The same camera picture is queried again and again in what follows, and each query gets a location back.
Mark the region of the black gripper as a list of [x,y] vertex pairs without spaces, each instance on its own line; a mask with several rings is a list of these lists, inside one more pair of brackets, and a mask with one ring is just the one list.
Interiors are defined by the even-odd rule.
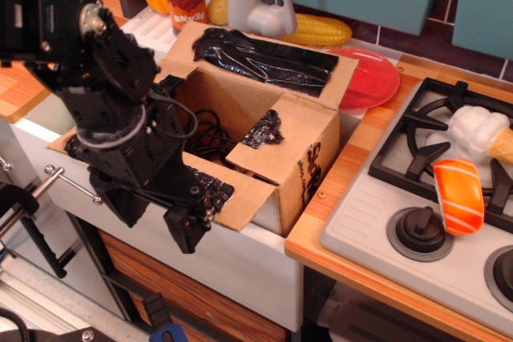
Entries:
[[86,149],[90,184],[104,204],[133,227],[149,203],[166,207],[164,222],[184,254],[192,254],[211,230],[212,205],[183,161],[183,142],[138,137],[117,147]]

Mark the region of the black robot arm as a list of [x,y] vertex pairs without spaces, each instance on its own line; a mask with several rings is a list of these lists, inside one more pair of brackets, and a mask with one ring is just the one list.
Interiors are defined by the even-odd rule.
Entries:
[[88,165],[100,199],[133,226],[149,204],[185,254],[210,229],[214,205],[184,164],[192,130],[157,81],[151,49],[124,33],[101,0],[1,0],[1,62],[21,62],[76,124],[71,153]]

